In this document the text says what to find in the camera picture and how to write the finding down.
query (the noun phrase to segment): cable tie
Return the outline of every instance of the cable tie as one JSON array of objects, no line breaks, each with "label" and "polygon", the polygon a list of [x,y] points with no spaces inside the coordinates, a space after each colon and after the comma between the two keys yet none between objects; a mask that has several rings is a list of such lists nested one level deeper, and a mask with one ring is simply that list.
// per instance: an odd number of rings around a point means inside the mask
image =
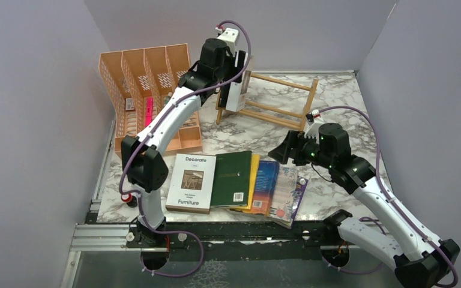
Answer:
[{"label": "cable tie", "polygon": [[393,196],[391,199],[387,199],[386,202],[393,203],[397,200],[397,197]]}]

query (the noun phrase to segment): white wall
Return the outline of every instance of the white wall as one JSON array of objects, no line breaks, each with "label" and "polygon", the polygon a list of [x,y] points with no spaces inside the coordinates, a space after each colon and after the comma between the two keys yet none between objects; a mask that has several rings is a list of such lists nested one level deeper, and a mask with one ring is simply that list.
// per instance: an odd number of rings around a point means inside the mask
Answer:
[{"label": "white wall", "polygon": [[0,287],[61,282],[113,118],[105,51],[82,0],[0,1]]},{"label": "white wall", "polygon": [[85,2],[111,50],[188,43],[195,62],[230,19],[249,32],[256,70],[357,70],[396,0]]},{"label": "white wall", "polygon": [[461,1],[399,1],[358,82],[394,191],[461,248]]}]

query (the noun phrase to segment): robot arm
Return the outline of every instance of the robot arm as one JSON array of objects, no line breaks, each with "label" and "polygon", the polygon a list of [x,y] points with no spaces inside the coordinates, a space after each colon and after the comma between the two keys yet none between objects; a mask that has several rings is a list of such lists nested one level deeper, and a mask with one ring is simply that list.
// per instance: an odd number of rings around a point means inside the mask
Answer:
[{"label": "robot arm", "polygon": [[[160,188],[169,173],[162,154],[182,124],[216,92],[222,81],[232,80],[243,69],[247,53],[236,52],[240,33],[232,28],[217,28],[218,37],[207,39],[200,59],[183,75],[171,99],[156,118],[136,137],[121,142],[122,166],[134,190],[140,192],[140,207],[148,223],[158,228],[164,221]],[[241,77],[221,89],[221,99],[239,97]]]},{"label": "robot arm", "polygon": [[[309,126],[315,125],[318,128],[317,133],[314,127],[306,129],[306,133],[291,130],[282,144],[268,155],[282,164],[291,158],[297,166],[313,164],[328,169],[331,180],[365,204],[394,239],[366,227],[344,210],[324,220],[334,237],[354,243],[383,261],[395,270],[397,278],[405,287],[435,285],[449,272],[439,251],[442,250],[454,263],[460,251],[459,246],[452,239],[442,241],[424,226],[380,179],[386,189],[383,193],[372,165],[364,158],[351,154],[349,135],[342,126],[336,123],[321,125],[320,120],[316,123],[310,117],[308,120],[311,123]],[[319,143],[316,143],[314,136],[317,136]],[[427,235],[428,240],[417,233],[400,211]]]}]

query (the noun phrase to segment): yellow book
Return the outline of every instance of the yellow book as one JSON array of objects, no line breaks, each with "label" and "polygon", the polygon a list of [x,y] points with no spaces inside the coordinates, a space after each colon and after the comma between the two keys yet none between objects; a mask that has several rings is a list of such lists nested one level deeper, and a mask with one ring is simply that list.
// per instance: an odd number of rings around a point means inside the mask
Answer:
[{"label": "yellow book", "polygon": [[253,192],[255,190],[255,179],[257,179],[257,170],[259,169],[259,154],[252,154],[252,164],[250,166],[250,188],[248,193],[248,204],[247,206],[230,207],[229,209],[234,210],[249,210],[252,208]]}]

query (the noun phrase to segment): marble surface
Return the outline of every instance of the marble surface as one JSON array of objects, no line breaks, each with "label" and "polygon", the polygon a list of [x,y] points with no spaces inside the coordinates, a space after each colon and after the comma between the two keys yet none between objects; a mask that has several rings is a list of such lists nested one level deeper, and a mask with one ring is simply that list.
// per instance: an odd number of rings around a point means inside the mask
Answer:
[{"label": "marble surface", "polygon": [[[319,79],[312,109],[349,105],[365,111],[360,89],[353,74],[272,77],[305,86],[310,86],[313,79]],[[306,91],[252,78],[247,98],[254,102],[300,113],[306,102],[307,94]],[[260,154],[261,159],[270,159],[267,157],[268,151],[282,142],[289,129],[227,112],[224,112],[220,125],[217,125],[215,123],[217,115],[215,101],[216,96],[211,97],[199,112],[203,138],[203,151],[201,153],[214,155],[249,149]],[[247,109],[260,111],[260,109],[251,106],[247,106]],[[274,112],[271,114],[284,117]],[[368,124],[357,113],[347,110],[333,110],[324,113],[323,118],[326,122],[337,122],[342,125],[349,132],[353,153],[375,164],[375,138]],[[169,170],[172,171],[175,156],[167,156],[164,159]],[[298,170],[299,175],[309,178],[310,182],[296,220],[323,220],[338,209],[345,209],[355,217],[373,217],[373,214],[363,204],[348,195],[344,189],[336,184],[321,179],[312,171],[310,166],[298,167]],[[328,173],[322,168],[319,168],[319,171],[323,176],[329,178]],[[118,184],[121,173],[121,160],[113,154],[98,212],[97,221],[99,223],[128,222],[138,214],[137,208],[129,208],[119,198]],[[387,181],[382,163],[381,175]],[[126,184],[125,189],[127,190],[130,186]],[[231,214],[223,208],[212,208],[209,215],[167,211],[165,210],[165,201],[169,185],[170,176],[161,189],[161,204],[167,221],[257,221],[255,218]]]}]

